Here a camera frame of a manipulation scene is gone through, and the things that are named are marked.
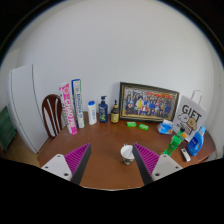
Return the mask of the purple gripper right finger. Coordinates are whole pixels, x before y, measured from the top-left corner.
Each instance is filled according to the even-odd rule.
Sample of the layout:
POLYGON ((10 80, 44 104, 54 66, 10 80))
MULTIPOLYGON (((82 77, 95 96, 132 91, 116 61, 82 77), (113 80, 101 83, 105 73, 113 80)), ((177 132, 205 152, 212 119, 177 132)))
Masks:
POLYGON ((167 154, 158 155, 137 143, 133 144, 132 153, 145 185, 182 169, 182 167, 167 154))

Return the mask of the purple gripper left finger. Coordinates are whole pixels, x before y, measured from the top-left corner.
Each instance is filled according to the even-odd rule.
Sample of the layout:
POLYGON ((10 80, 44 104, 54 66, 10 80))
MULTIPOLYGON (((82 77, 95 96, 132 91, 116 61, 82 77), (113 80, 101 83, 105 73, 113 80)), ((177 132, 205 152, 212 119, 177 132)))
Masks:
POLYGON ((87 143, 66 155, 56 154, 42 169, 79 185, 90 155, 91 144, 87 143))

